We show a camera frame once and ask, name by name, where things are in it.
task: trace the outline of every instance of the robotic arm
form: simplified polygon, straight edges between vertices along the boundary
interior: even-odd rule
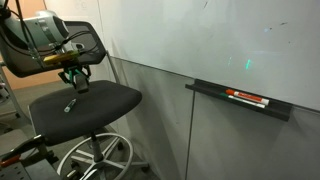
[[[41,67],[61,63],[64,66],[64,72],[59,73],[62,80],[73,84],[79,93],[86,92],[89,83],[87,78],[91,75],[90,69],[89,66],[84,66],[88,73],[83,73],[81,70],[83,66],[80,66],[75,60],[81,54],[78,46],[74,45],[70,39],[67,40],[69,31],[64,21],[58,18],[53,11],[45,10],[38,11],[35,17],[23,19],[21,22],[20,19],[12,16],[12,13],[15,12],[11,12],[6,7],[7,2],[8,0],[0,0],[0,25],[10,43],[20,49],[28,50],[30,56]],[[43,61],[38,48],[48,46],[51,49],[59,48],[55,49],[56,55],[46,57]],[[65,73],[69,74],[69,79],[66,78]]]

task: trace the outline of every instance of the whiteboard marker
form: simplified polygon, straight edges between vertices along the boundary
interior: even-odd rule
[[[234,91],[232,89],[226,90],[226,93],[229,94],[229,95],[238,96],[238,97],[241,97],[243,99],[247,99],[247,100],[254,101],[254,102],[257,102],[257,103],[261,103],[261,104],[264,104],[264,105],[268,105],[269,104],[269,100],[268,99],[264,99],[264,98],[253,96],[253,95],[250,95],[250,94],[245,94],[245,93],[242,93],[242,92]]]
[[[265,108],[265,107],[266,107],[266,106],[263,105],[263,104],[259,104],[259,103],[247,101],[247,100],[244,100],[244,99],[241,99],[241,98],[238,98],[238,97],[234,97],[234,96],[232,96],[232,95],[227,95],[227,94],[225,94],[225,93],[221,93],[220,95],[221,95],[221,96],[228,97],[228,98],[230,98],[230,99],[234,99],[234,100],[243,102],[243,103],[251,104],[251,105],[253,105],[253,106],[257,106],[257,107],[260,107],[260,108]]]

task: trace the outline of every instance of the chair caster wheel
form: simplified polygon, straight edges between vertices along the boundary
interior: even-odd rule
[[[124,149],[123,143],[122,143],[122,142],[119,142],[119,143],[118,143],[118,150],[119,150],[119,151],[122,151],[123,149]]]
[[[68,174],[66,174],[62,180],[79,180],[83,176],[78,170],[73,169]]]
[[[72,169],[74,169],[75,167],[80,167],[80,164],[78,162],[72,161],[70,166]]]
[[[12,131],[13,129],[12,128],[6,128],[4,131],[3,131],[3,133],[8,133],[8,132],[10,132],[10,131]]]
[[[147,167],[142,167],[141,171],[144,173],[147,173],[150,170],[150,166],[148,165]]]

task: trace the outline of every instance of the small object on seat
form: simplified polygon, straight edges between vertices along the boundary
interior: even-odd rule
[[[76,102],[77,102],[76,99],[73,99],[72,101],[70,101],[67,107],[64,108],[64,112],[69,112]]]

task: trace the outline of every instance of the chair backrest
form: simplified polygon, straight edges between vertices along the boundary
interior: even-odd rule
[[[105,57],[107,51],[105,50],[98,34],[91,26],[91,24],[87,22],[80,22],[80,21],[65,21],[65,24],[69,30],[69,36],[80,32],[80,31],[90,31],[89,34],[84,34],[78,36],[71,41],[74,43],[81,43],[85,46],[85,50],[90,50],[95,47],[90,53],[86,53],[78,57],[80,65],[90,65],[90,64],[99,64],[103,58]],[[6,38],[3,29],[0,30],[2,37]],[[9,47],[3,38],[0,37],[0,51],[3,58],[4,63],[8,67],[8,69],[18,77],[26,77],[33,74],[38,74],[50,70],[60,69],[63,68],[61,65],[50,65],[41,67],[38,62],[31,58],[29,52],[24,49],[19,49],[16,47],[20,52],[25,54],[18,53],[11,47]]]

